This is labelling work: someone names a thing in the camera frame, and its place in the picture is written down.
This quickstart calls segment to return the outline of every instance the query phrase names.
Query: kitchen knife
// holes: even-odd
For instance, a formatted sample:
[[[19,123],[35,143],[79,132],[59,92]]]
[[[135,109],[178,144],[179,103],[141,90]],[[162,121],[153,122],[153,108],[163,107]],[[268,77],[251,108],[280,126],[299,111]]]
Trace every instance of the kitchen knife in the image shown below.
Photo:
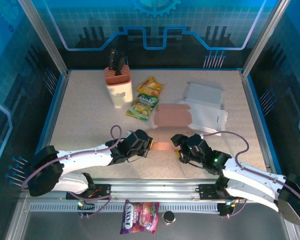
[[[121,75],[121,69],[122,69],[122,67],[123,67],[124,64],[125,64],[125,61],[126,61],[125,56],[121,56],[121,57],[119,58],[119,60],[117,61],[116,66],[115,66],[115,76]]]
[[[117,50],[112,48],[109,56],[109,70],[114,69],[115,57]]]

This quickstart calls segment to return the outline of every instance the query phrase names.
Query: snack bag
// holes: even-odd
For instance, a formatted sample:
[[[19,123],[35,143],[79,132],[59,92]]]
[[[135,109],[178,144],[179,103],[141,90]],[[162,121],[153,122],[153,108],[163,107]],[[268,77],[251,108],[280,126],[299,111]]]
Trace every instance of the snack bag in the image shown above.
[[[147,94],[139,94],[132,106],[125,113],[128,116],[147,121],[154,107],[158,104],[157,96],[149,96]]]
[[[157,83],[155,78],[151,76],[147,81],[137,86],[135,90],[137,90],[141,94],[158,97],[163,87],[164,84]]]
[[[150,231],[156,233],[159,202],[129,202],[125,200],[120,234]]]

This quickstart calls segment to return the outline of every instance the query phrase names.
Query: enclosure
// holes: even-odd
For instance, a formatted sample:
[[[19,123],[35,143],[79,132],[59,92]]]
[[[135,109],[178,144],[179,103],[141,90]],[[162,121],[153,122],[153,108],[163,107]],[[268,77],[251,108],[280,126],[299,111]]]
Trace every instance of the enclosure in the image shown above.
[[[114,48],[124,53],[134,100],[151,76],[164,85],[159,104],[184,101],[189,82],[218,87],[223,130],[250,145],[240,160],[300,177],[300,0],[0,0],[0,239],[300,239],[300,226],[259,203],[231,219],[202,214],[218,201],[195,189],[218,176],[171,149],[80,169],[112,189],[91,219],[65,192],[21,189],[24,164],[45,146],[94,148],[112,139],[113,125],[152,133],[157,110],[142,121],[126,115],[130,106],[114,107],[104,70]],[[246,146],[225,133],[206,140],[231,156]],[[155,236],[119,235],[125,199],[160,202],[176,221],[160,219]]]

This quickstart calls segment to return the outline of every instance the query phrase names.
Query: white tabletop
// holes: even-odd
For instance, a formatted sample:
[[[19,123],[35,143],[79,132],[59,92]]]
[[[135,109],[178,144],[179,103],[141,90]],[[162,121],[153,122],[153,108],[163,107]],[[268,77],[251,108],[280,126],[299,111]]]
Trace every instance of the white tabletop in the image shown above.
[[[238,71],[206,70],[132,70],[133,96],[135,87],[149,77],[165,84],[159,95],[159,103],[175,103],[185,92],[187,82],[194,81],[221,87],[224,90],[224,109],[228,112],[225,130],[242,135],[250,149],[239,159],[253,167],[265,170],[265,163],[258,142],[256,130],[248,107],[246,95]],[[102,70],[73,70],[65,90],[60,112],[51,139],[56,150],[79,150],[96,147],[111,140],[110,129],[120,125],[123,132],[147,130],[149,121],[142,121],[126,115],[129,107],[114,108],[104,82]],[[206,139],[209,146],[234,156],[246,148],[238,137],[223,134]],[[147,158],[133,163],[121,163],[105,167],[91,167],[80,170],[93,178],[125,179],[211,179],[212,176],[188,164],[180,163],[173,151],[154,151]]]

